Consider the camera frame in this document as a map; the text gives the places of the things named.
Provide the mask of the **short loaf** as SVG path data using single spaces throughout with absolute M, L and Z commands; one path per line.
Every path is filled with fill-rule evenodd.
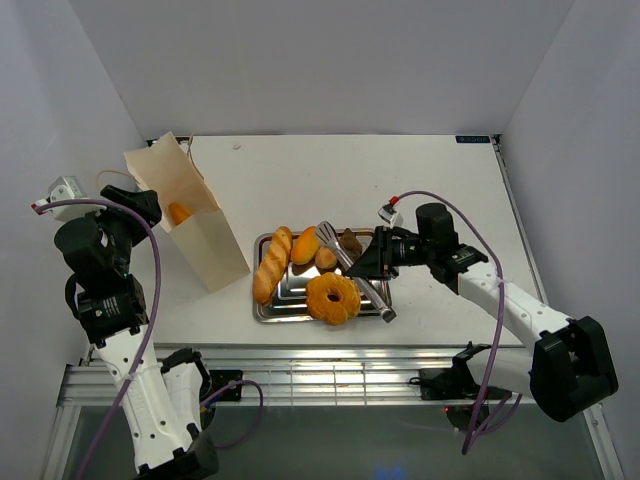
M 174 202 L 168 206 L 169 215 L 175 226 L 193 216 L 193 210 L 185 204 Z

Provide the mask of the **beige paper bag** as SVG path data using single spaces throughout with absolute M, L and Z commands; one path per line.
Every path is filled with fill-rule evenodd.
M 166 232 L 161 248 L 163 278 L 198 282 L 217 292 L 245 278 L 250 267 L 232 228 L 191 155 L 191 146 L 169 132 L 152 145 L 124 153 L 126 176 L 141 190 L 154 190 Z M 175 226 L 168 206 L 179 202 L 193 216 Z

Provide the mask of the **metal tongs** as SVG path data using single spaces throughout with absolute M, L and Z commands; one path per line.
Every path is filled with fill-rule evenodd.
M 340 244 L 336 230 L 329 222 L 320 222 L 316 226 L 315 236 L 322 246 L 328 248 L 336 256 L 338 262 L 343 267 L 343 272 L 346 272 L 354 265 L 353 259 Z M 397 314 L 395 310 L 379 294 L 369 280 L 354 277 L 354 282 L 386 323 L 390 323 L 396 318 Z

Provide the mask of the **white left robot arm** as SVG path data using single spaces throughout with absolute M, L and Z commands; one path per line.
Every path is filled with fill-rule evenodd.
M 146 303 L 130 272 L 133 248 L 152 240 L 162 219 L 158 196 L 113 186 L 101 195 L 90 200 L 63 183 L 48 196 L 62 223 L 54 244 L 72 271 L 65 301 L 118 390 L 107 415 L 124 410 L 137 478 L 205 479 L 219 470 L 200 418 L 212 376 L 191 347 L 157 358 L 152 332 L 160 295 Z

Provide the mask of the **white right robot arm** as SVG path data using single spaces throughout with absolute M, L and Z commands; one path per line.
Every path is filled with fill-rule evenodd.
M 615 394 L 619 382 L 603 327 L 585 316 L 573 319 L 504 281 L 488 257 L 460 242 L 452 215 L 441 203 L 416 209 L 417 232 L 379 226 L 373 240 L 347 270 L 351 278 L 391 280 L 401 267 L 425 266 L 453 293 L 480 307 L 516 336 L 523 350 L 493 359 L 485 369 L 466 362 L 451 375 L 454 390 L 474 397 L 521 394 L 551 419 L 564 422 Z

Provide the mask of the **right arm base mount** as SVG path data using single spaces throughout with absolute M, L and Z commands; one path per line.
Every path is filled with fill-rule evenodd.
M 424 368 L 410 378 L 408 384 L 418 387 L 420 398 L 425 401 L 466 401 L 466 404 L 446 404 L 444 411 L 453 427 L 467 429 L 479 393 L 479 386 L 469 375 L 459 375 L 453 367 Z

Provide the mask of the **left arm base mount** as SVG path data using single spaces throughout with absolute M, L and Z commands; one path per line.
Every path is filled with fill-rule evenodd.
M 198 398 L 205 400 L 214 392 L 225 386 L 229 388 L 211 399 L 200 410 L 202 413 L 213 413 L 219 402 L 239 402 L 242 398 L 242 386 L 238 382 L 244 379 L 244 372 L 233 370 L 202 370 L 195 368 L 196 385 L 199 387 Z

